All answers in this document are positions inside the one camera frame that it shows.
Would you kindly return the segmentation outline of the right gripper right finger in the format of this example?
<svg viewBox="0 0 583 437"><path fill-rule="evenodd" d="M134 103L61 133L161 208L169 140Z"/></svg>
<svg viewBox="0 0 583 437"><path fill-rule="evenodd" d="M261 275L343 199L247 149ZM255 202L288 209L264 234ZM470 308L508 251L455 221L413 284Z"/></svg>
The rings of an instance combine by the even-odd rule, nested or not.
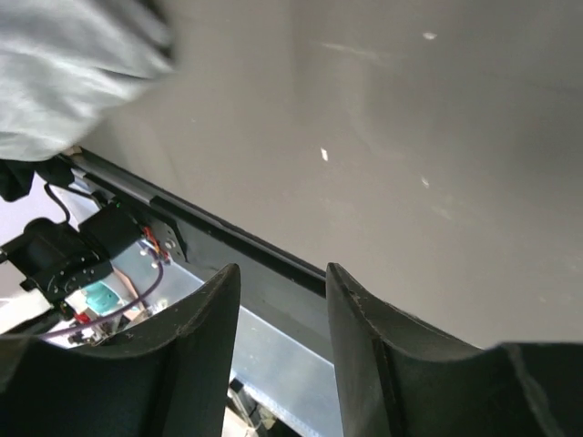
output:
<svg viewBox="0 0 583 437"><path fill-rule="evenodd" d="M326 300L347 436L579 436L582 347L482 350L378 299L341 265Z"/></svg>

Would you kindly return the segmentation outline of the grey t shirt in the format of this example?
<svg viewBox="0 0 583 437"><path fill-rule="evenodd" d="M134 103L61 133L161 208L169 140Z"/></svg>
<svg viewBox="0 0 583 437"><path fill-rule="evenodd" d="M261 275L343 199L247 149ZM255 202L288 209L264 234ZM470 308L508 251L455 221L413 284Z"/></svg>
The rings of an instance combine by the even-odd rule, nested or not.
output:
<svg viewBox="0 0 583 437"><path fill-rule="evenodd" d="M156 1L1 4L1 157L43 161L171 73Z"/></svg>

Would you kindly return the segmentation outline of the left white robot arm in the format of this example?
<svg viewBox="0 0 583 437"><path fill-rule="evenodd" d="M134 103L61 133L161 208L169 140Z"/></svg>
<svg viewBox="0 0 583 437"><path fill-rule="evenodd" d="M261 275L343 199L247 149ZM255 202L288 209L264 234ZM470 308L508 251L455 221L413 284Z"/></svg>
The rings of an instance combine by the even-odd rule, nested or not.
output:
<svg viewBox="0 0 583 437"><path fill-rule="evenodd" d="M38 290L48 302L58 303L110 275L111 260L141 237L137 221L114 203L77 229L48 218L29 222L21 235L1 247L1 260L24 274L23 290Z"/></svg>

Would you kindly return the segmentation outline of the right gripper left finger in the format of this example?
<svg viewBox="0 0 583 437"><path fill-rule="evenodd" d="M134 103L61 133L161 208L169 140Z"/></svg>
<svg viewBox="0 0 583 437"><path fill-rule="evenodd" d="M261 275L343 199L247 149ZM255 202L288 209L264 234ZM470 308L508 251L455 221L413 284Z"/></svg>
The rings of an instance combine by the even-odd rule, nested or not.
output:
<svg viewBox="0 0 583 437"><path fill-rule="evenodd" d="M218 436L240 309L240 268L97 346L1 339L4 436Z"/></svg>

